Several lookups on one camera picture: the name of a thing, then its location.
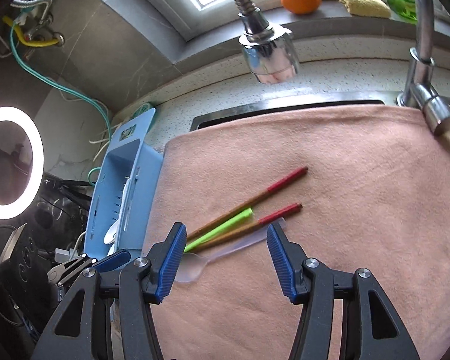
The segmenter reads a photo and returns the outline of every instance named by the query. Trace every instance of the faucet head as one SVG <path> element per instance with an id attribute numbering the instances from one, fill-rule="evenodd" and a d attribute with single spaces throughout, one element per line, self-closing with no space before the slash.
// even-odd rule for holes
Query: faucet head
<path id="1" fill-rule="evenodd" d="M 256 18 L 263 17 L 257 8 Z M 245 32 L 240 36 L 248 68 L 262 84 L 276 84 L 294 77 L 299 58 L 292 43 L 292 32 L 265 19 L 259 25 L 250 16 L 242 16 Z"/>

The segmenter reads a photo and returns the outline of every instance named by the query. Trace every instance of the blue plastic tab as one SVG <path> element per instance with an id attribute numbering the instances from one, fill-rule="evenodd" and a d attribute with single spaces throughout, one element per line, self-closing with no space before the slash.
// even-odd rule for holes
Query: blue plastic tab
<path id="1" fill-rule="evenodd" d="M 113 271 L 114 269 L 118 269 L 121 266 L 125 265 L 130 261 L 130 253 L 126 250 L 116 251 L 114 254 L 97 261 L 92 265 L 93 268 L 97 270 L 97 272 L 108 272 Z"/>
<path id="2" fill-rule="evenodd" d="M 176 272 L 179 269 L 180 260 L 182 259 L 183 250 L 185 250 L 186 242 L 187 229 L 184 225 L 182 225 L 176 234 L 172 246 L 170 247 L 158 273 L 158 286 L 155 296 L 160 302 L 162 302 L 163 299 L 170 294 Z"/>
<path id="3" fill-rule="evenodd" d="M 294 270 L 273 225 L 269 225 L 267 228 L 267 246 L 282 292 L 293 303 L 297 296 Z"/>

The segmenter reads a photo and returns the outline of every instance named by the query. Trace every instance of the yellow hose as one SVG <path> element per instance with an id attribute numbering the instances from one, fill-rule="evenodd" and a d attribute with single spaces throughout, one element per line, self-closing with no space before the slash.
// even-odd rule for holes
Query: yellow hose
<path id="1" fill-rule="evenodd" d="M 10 19 L 10 17 L 8 16 L 4 16 L 2 17 L 2 21 L 12 27 L 13 26 L 13 20 Z M 52 39 L 52 40 L 26 40 L 25 37 L 23 36 L 23 32 L 22 29 L 16 25 L 13 30 L 15 31 L 15 33 L 17 34 L 18 40 L 20 41 L 21 44 L 24 44 L 25 46 L 29 46 L 29 47 L 48 47 L 48 46 L 53 46 L 54 44 L 57 44 L 59 42 L 58 39 Z"/>

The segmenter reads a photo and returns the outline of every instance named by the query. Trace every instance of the black speaker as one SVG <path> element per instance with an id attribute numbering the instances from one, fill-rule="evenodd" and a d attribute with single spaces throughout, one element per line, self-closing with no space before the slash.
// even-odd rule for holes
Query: black speaker
<path id="1" fill-rule="evenodd" d="M 0 256 L 0 282 L 38 333 L 53 313 L 47 264 L 27 224 L 12 232 Z"/>

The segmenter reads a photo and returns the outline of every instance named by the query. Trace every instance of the pink towel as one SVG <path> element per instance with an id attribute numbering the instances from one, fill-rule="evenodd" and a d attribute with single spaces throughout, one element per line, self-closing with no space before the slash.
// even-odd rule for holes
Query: pink towel
<path id="1" fill-rule="evenodd" d="M 308 175 L 254 207 L 296 201 L 288 238 L 332 269 L 369 268 L 422 360 L 450 345 L 450 133 L 434 138 L 419 111 L 380 105 L 263 115 L 172 139 L 166 146 L 144 252 L 175 221 L 189 232 L 290 171 Z M 337 359 L 335 305 L 330 359 Z M 152 307 L 166 359 L 287 359 L 301 306 L 283 296 L 266 243 L 174 283 Z"/>

